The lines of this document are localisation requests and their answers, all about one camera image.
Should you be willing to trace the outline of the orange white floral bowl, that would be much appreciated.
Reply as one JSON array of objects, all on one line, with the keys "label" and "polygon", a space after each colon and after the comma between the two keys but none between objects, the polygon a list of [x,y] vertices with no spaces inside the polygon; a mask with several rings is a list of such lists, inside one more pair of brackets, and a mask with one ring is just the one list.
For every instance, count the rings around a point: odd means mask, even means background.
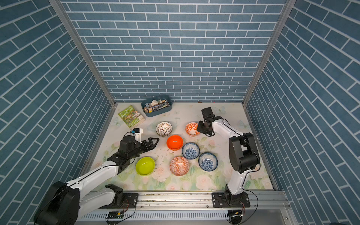
[{"label": "orange white floral bowl", "polygon": [[190,122],[186,125],[185,131],[189,136],[195,137],[200,134],[200,132],[197,131],[197,128],[198,128],[198,123]]}]

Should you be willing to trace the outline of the brown lattice bowl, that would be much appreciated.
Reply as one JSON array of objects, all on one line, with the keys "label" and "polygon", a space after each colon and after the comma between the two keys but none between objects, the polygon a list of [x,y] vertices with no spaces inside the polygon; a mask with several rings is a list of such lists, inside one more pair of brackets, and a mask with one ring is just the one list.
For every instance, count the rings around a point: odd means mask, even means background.
[{"label": "brown lattice bowl", "polygon": [[172,127],[171,123],[169,123],[167,121],[160,122],[156,126],[156,133],[161,137],[169,136],[171,134],[172,130],[173,130],[173,127]]}]

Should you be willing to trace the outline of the blue floral bowl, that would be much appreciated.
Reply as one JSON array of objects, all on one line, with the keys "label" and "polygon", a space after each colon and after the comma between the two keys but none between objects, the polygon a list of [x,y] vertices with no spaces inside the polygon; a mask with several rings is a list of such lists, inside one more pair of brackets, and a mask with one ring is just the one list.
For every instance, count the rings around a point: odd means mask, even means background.
[{"label": "blue floral bowl", "polygon": [[202,170],[212,172],[218,166],[218,159],[213,153],[204,152],[199,156],[198,164]]},{"label": "blue floral bowl", "polygon": [[188,142],[182,147],[182,155],[186,159],[196,159],[200,155],[200,148],[195,142]]}]

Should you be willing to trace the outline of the orange geometric pattern bowl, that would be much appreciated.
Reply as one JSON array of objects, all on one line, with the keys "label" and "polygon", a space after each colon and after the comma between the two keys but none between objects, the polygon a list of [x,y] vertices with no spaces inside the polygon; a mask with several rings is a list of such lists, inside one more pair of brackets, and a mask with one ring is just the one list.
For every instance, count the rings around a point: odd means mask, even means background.
[{"label": "orange geometric pattern bowl", "polygon": [[184,176],[188,173],[190,165],[185,157],[177,156],[170,161],[169,168],[173,175]]}]

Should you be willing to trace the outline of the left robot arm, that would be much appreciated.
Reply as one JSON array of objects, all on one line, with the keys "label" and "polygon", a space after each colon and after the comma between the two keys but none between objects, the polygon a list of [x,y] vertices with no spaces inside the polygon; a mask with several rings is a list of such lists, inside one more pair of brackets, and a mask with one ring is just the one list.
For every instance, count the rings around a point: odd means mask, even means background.
[{"label": "left robot arm", "polygon": [[124,136],[119,149],[96,169],[68,182],[54,183],[34,216],[38,225],[73,225],[78,219],[101,207],[121,208],[129,206],[123,197],[123,189],[108,184],[94,192],[101,183],[124,171],[131,160],[156,148],[159,138],[141,140],[136,135]]}]

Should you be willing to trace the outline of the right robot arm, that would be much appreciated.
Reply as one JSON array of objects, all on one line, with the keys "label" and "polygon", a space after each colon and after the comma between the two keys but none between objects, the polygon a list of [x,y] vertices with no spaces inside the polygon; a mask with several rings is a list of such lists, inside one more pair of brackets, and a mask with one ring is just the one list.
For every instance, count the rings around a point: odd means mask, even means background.
[{"label": "right robot arm", "polygon": [[231,197],[241,194],[247,175],[257,172],[261,165],[255,138],[251,133],[242,133],[232,127],[226,119],[213,114],[199,121],[197,131],[206,136],[220,135],[228,141],[229,159],[233,168],[226,191]]}]

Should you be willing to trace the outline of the lime green bowl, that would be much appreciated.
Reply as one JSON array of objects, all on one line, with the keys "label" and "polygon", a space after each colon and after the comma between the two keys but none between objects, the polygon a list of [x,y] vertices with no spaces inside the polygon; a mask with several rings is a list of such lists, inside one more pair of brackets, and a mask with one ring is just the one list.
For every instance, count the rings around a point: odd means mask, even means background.
[{"label": "lime green bowl", "polygon": [[140,176],[148,176],[155,169],[155,160],[151,157],[143,157],[136,164],[136,172]]}]

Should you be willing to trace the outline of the plain orange bowl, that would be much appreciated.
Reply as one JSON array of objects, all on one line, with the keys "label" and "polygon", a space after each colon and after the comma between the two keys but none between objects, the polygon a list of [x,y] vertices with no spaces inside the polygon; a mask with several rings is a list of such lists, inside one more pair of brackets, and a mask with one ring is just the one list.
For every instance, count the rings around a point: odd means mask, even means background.
[{"label": "plain orange bowl", "polygon": [[183,147],[183,144],[183,138],[179,135],[170,136],[166,141],[167,147],[173,151],[180,150]]}]

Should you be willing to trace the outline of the green paperback book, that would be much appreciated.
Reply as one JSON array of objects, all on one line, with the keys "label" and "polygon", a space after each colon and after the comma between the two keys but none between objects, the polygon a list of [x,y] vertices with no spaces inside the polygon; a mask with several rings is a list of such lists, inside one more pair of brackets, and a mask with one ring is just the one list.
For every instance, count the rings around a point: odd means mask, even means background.
[{"label": "green paperback book", "polygon": [[118,115],[130,129],[145,122],[145,118],[132,105],[120,111]]}]

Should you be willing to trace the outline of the items in bin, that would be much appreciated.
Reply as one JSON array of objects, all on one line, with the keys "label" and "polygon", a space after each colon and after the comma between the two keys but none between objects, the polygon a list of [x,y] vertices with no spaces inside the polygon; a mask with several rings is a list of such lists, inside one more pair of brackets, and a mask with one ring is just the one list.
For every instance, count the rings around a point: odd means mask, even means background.
[{"label": "items in bin", "polygon": [[164,99],[160,99],[160,100],[153,100],[151,103],[146,103],[145,107],[143,108],[143,110],[146,113],[152,113],[158,110],[161,110],[163,108],[167,108],[170,106],[170,103],[168,102],[168,100]]}]

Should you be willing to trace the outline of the teal plastic bin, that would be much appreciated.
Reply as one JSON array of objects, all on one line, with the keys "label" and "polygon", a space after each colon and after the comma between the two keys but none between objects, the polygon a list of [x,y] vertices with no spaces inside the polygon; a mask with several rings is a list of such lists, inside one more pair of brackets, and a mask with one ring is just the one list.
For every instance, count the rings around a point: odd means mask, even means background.
[{"label": "teal plastic bin", "polygon": [[160,115],[160,114],[169,112],[169,111],[172,109],[172,105],[173,105],[172,100],[171,100],[171,98],[170,98],[168,95],[165,95],[165,94],[164,94],[164,95],[159,95],[159,96],[156,96],[156,97],[150,97],[150,98],[144,100],[144,101],[141,103],[142,109],[145,107],[145,104],[146,104],[146,103],[151,103],[153,100],[160,100],[160,99],[162,99],[162,100],[164,100],[164,99],[168,100],[168,102],[170,103],[170,106],[167,107],[167,108],[163,108],[163,109],[161,109],[161,110],[152,112],[152,113],[146,113],[146,112],[143,110],[144,113],[145,113],[145,115],[146,115],[147,117],[154,117],[154,116],[157,116],[157,115]]}]

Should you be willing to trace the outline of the white vent strip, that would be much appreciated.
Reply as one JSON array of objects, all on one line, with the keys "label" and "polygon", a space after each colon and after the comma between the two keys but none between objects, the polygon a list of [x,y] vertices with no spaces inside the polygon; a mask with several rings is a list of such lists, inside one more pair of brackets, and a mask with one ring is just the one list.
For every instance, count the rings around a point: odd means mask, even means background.
[{"label": "white vent strip", "polygon": [[123,219],[106,220],[109,211],[94,211],[78,221],[145,221],[145,220],[227,220],[228,212],[224,210],[205,211],[127,211]]}]

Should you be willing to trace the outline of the left circuit board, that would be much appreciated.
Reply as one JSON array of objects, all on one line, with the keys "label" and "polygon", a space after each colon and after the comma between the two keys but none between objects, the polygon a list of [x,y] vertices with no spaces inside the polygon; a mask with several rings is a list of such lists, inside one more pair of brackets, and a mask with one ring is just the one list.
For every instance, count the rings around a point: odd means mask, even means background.
[{"label": "left circuit board", "polygon": [[123,219],[124,218],[124,212],[123,211],[111,211],[108,213],[108,216],[106,217],[106,220],[109,219]]}]

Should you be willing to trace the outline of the circuit board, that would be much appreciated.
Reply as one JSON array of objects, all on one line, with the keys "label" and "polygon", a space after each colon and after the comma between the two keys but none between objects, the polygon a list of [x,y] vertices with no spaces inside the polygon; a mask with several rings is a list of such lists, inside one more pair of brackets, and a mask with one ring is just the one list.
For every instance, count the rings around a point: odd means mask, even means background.
[{"label": "circuit board", "polygon": [[123,219],[124,218],[124,212],[123,211],[111,211],[108,213],[108,216],[106,217],[106,220],[109,219]]},{"label": "circuit board", "polygon": [[228,222],[231,225],[239,225],[242,222],[243,212],[241,210],[238,211],[228,211]]}]

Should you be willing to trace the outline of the right circuit board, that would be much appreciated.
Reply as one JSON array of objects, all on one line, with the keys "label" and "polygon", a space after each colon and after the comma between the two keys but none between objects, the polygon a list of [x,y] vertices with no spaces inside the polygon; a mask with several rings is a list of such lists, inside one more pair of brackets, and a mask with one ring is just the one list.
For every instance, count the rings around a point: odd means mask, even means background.
[{"label": "right circuit board", "polygon": [[228,211],[228,222],[231,225],[239,225],[242,222],[243,212],[241,210],[238,211]]}]

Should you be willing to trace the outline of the aluminium rail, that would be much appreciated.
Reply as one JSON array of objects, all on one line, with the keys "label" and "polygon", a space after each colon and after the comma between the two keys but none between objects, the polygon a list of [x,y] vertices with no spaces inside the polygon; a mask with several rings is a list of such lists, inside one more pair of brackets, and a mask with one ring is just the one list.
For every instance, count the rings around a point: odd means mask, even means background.
[{"label": "aluminium rail", "polygon": [[[216,191],[124,191],[123,193],[137,193],[137,210],[148,211],[175,211],[175,210],[241,210],[243,208],[214,208],[212,193]],[[246,210],[287,210],[289,201],[283,191],[274,190],[248,190],[250,207]],[[80,201],[80,207],[85,214],[109,205],[113,191],[104,188],[91,192]]]}]

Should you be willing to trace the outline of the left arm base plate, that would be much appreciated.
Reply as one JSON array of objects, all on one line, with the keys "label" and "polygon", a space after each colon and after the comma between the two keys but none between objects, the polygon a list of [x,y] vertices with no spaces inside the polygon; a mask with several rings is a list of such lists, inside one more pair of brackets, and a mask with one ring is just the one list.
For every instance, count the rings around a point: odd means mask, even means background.
[{"label": "left arm base plate", "polygon": [[115,194],[114,200],[109,204],[100,207],[101,209],[134,209],[137,205],[138,193]]}]

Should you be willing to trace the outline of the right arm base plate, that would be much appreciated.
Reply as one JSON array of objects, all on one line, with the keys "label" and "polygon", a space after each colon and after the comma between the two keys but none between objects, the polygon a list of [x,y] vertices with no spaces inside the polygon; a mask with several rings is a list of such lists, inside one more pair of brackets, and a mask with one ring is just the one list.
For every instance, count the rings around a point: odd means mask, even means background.
[{"label": "right arm base plate", "polygon": [[242,192],[232,195],[229,191],[212,193],[212,204],[214,208],[249,208],[248,194]]}]

